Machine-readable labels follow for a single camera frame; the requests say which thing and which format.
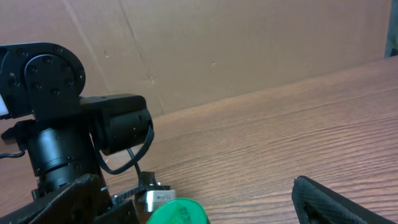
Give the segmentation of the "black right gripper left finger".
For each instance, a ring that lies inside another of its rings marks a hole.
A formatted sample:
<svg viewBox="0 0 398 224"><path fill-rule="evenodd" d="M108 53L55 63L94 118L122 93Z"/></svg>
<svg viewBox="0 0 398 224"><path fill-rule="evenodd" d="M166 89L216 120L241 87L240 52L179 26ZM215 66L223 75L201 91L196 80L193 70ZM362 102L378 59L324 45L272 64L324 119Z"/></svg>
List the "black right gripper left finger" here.
<svg viewBox="0 0 398 224"><path fill-rule="evenodd" d="M85 174L72 183L1 218L7 223L93 223L97 216L101 179Z"/></svg>

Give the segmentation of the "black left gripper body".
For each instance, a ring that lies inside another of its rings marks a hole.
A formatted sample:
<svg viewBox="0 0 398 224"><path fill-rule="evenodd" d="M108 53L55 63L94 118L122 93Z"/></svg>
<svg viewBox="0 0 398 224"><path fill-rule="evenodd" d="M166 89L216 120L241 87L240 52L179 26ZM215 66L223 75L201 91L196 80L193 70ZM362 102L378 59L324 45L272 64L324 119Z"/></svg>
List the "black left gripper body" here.
<svg viewBox="0 0 398 224"><path fill-rule="evenodd" d="M94 219L95 224L100 223L140 223L139 216L147 218L152 213L144 209L144 194L150 190L173 190L169 185L159 183L141 185L125 190L112 196L112 206Z"/></svg>

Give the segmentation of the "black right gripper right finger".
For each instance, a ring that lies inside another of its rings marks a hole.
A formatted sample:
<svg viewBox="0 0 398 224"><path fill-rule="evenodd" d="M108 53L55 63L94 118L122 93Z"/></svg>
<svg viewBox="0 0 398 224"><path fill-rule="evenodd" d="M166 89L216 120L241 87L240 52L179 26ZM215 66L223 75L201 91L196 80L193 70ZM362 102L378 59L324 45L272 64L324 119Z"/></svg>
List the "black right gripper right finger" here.
<svg viewBox="0 0 398 224"><path fill-rule="evenodd" d="M395 224L303 175L294 180L292 201L300 224Z"/></svg>

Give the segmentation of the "green lid jar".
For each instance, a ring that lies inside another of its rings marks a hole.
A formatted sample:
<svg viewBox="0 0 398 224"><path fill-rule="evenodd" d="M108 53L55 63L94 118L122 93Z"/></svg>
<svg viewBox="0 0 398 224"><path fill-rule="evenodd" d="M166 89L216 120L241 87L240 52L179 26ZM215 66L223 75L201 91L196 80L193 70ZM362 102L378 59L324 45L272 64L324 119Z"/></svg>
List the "green lid jar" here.
<svg viewBox="0 0 398 224"><path fill-rule="evenodd" d="M205 209L189 198L176 198L157 208L147 224L210 224Z"/></svg>

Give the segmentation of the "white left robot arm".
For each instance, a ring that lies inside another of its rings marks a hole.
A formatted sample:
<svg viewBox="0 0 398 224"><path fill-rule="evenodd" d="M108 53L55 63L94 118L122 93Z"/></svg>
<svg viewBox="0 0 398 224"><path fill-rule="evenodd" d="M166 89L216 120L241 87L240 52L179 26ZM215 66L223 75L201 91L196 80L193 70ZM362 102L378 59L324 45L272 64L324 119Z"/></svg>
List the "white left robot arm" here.
<svg viewBox="0 0 398 224"><path fill-rule="evenodd" d="M85 69L61 45L1 47L2 134L28 154L37 178L33 202L2 223L138 223L175 198L175 191L139 171L137 187L109 194L104 173L118 175L148 151L154 126L145 99L122 94L83 97Z"/></svg>

